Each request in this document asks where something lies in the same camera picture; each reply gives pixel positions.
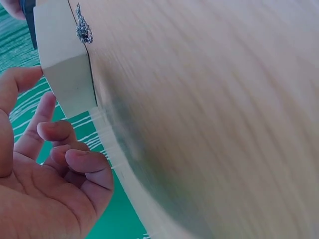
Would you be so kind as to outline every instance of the wooden edge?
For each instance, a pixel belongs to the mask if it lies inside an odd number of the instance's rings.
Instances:
[[[150,237],[152,239],[193,239],[194,237],[178,226],[142,187],[118,145],[105,114],[97,107],[89,110],[89,113],[112,168]]]

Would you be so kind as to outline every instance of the finger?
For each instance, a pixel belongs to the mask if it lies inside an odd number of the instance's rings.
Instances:
[[[42,75],[40,66],[7,69],[0,78],[0,109],[9,115],[18,93],[32,88]]]
[[[13,166],[13,131],[8,115],[18,92],[28,90],[40,79],[40,67],[10,68],[0,77],[0,177],[7,177]]]
[[[0,1],[5,10],[13,17],[19,20],[25,20],[18,0],[1,0]]]
[[[89,147],[82,142],[72,142],[70,144],[56,146],[51,149],[50,155],[43,165],[53,168],[61,177],[64,177],[69,171],[69,165],[65,160],[65,153],[69,149],[89,151]]]
[[[37,132],[37,125],[40,122],[48,122],[52,119],[55,109],[55,96],[52,92],[47,92],[32,117],[28,127],[14,145],[14,151],[36,160],[43,146],[44,140]]]
[[[69,171],[64,176],[64,180],[68,183],[72,183],[75,187],[80,189],[83,183],[86,181],[86,177],[83,174]]]
[[[44,140],[52,142],[53,147],[76,141],[74,129],[68,121],[42,122],[37,131]]]
[[[90,199],[97,216],[101,216],[114,190],[112,170],[106,157],[97,152],[71,149],[66,152],[65,159],[74,171],[85,173],[87,181],[80,189]]]

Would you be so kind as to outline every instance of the white stripe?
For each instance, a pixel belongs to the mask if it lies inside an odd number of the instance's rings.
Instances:
[[[18,96],[18,100],[19,100],[19,99],[21,99],[21,98],[22,98],[23,96],[25,96],[26,94],[28,94],[28,93],[32,92],[32,91],[33,91],[33,90],[35,90],[36,88],[38,88],[38,87],[40,87],[40,86],[43,86],[43,85],[47,84],[47,82],[46,82],[46,80],[45,80],[44,78],[42,78],[40,81],[42,81],[42,80],[44,80],[44,82],[42,82],[42,83],[40,83],[40,84],[36,85],[36,86],[35,86],[35,87],[33,87],[31,90],[26,91],[26,92],[22,93],[21,95],[19,95],[19,96]]]
[[[35,95],[33,95],[32,97],[28,98],[28,99],[27,99],[26,101],[24,101],[23,103],[21,103],[21,105],[17,106],[15,109],[13,109],[13,111],[11,112],[11,114],[10,114],[10,116],[9,116],[9,119],[10,119],[11,117],[14,117],[15,114],[17,114],[18,112],[20,112],[20,111],[21,111],[23,108],[25,108],[27,105],[33,103],[33,102],[36,101],[36,100],[39,100],[41,97],[38,97],[38,98],[36,98],[36,99],[34,99],[34,100],[31,101],[32,98],[34,98],[35,96],[40,95],[40,94],[42,94],[42,93],[44,93],[44,92],[46,92],[46,91],[48,91],[48,90],[49,90],[49,88],[47,88],[47,89],[45,89],[45,90],[43,90],[43,91],[40,91],[40,92],[36,93]]]
[[[80,120],[78,120],[76,122],[72,122],[71,124],[74,125],[74,124],[77,124],[77,123],[79,123],[79,122],[81,122],[83,120],[89,119],[89,118],[90,118],[90,116],[86,116],[86,117],[84,117],[84,118],[82,118],[82,119],[80,119]]]
[[[18,128],[21,128],[22,126],[24,126],[25,124],[29,123],[31,121],[31,119],[27,120],[26,122],[23,122],[22,124],[20,124],[19,126],[17,127],[14,127],[13,128],[13,131],[17,130]]]
[[[89,134],[88,136],[85,136],[85,137],[79,139],[79,141],[80,141],[80,142],[83,142],[85,139],[87,139],[87,138],[89,138],[89,137],[95,135],[96,133],[97,133],[97,132],[93,132],[93,133]]]
[[[84,122],[84,123],[81,123],[81,124],[79,124],[79,125],[75,126],[75,127],[74,127],[74,129],[76,129],[76,128],[78,128],[78,127],[81,127],[81,126],[83,126],[83,125],[86,125],[86,124],[88,124],[88,123],[90,123],[90,122],[92,122],[92,120],[91,120],[91,119],[90,119],[90,120],[88,120],[88,121],[86,121],[86,122]]]
[[[10,121],[14,122],[16,121],[20,116],[22,116],[24,113],[28,112],[30,109],[37,107],[37,105],[39,104],[40,101],[34,103],[33,105],[27,107],[26,109],[24,109],[23,111],[21,111],[19,114],[17,114],[17,116],[15,116],[14,118],[12,118]]]

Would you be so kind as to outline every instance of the palm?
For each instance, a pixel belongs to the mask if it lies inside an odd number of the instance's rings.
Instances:
[[[1,90],[0,85],[0,95],[12,93]],[[10,147],[12,128],[2,125],[1,238],[83,238],[112,196],[113,177],[106,158],[77,142],[70,123],[50,123],[54,107],[53,94],[44,95],[14,147]],[[35,160],[44,140],[51,141],[53,149],[44,165],[39,165]]]

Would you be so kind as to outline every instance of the wood grain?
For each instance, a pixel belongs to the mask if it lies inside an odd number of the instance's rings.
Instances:
[[[317,1],[78,1],[101,138],[147,229],[319,237]]]

